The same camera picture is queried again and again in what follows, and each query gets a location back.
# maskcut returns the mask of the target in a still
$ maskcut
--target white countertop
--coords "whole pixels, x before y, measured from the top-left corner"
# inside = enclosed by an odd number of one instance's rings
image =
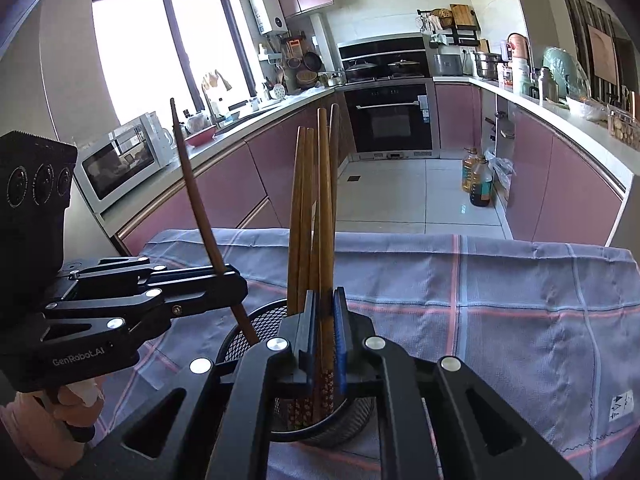
[[[309,104],[316,99],[331,95],[333,88],[311,88],[299,95],[287,96],[281,104],[263,115],[250,119],[247,122],[239,124],[235,128],[220,135],[216,135],[211,142],[207,142],[197,148],[187,146],[191,166],[198,166],[207,162],[220,152],[226,150],[239,140],[251,135],[254,131],[260,129],[267,124],[273,123],[277,119],[290,114],[297,108]],[[96,215],[98,221],[101,221],[104,230],[108,236],[113,236],[123,225],[137,215],[142,208],[152,202],[156,197],[165,192],[169,187],[178,182],[182,178],[182,169],[177,153],[173,162],[166,168],[158,171],[153,176],[146,179],[142,184],[128,192],[124,197],[118,200],[112,207],[108,208],[101,215]]]
[[[464,76],[436,76],[433,80],[446,83],[471,83],[521,106],[581,146],[615,176],[627,190],[631,187],[633,177],[640,175],[640,152],[636,152],[633,148],[611,137],[607,129],[600,124],[578,118],[572,115],[569,110],[549,102],[540,105],[538,99],[514,94],[512,89],[501,87],[494,81]]]

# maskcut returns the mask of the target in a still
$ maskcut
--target microwave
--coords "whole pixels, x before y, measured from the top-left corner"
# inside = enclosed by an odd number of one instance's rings
[[[155,112],[144,114],[78,149],[75,175],[101,213],[175,158],[175,139]]]

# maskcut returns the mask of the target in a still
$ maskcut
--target white water heater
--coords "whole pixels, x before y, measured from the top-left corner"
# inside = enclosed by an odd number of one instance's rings
[[[261,34],[278,34],[287,31],[287,24],[278,0],[249,1]]]

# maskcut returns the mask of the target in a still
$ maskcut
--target white label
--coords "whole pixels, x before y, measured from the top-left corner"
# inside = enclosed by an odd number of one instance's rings
[[[613,422],[621,416],[628,415],[634,410],[634,393],[632,390],[611,399],[611,409],[609,410],[609,422]]]

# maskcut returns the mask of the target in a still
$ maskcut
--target oil bottle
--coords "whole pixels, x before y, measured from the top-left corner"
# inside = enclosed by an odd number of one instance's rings
[[[471,171],[479,159],[478,150],[476,148],[471,148],[467,151],[469,154],[466,156],[465,160],[462,161],[462,191],[466,191],[468,193],[471,190]]]
[[[494,172],[489,168],[484,156],[481,156],[471,172],[469,200],[478,207],[487,207],[491,203],[491,186]]]

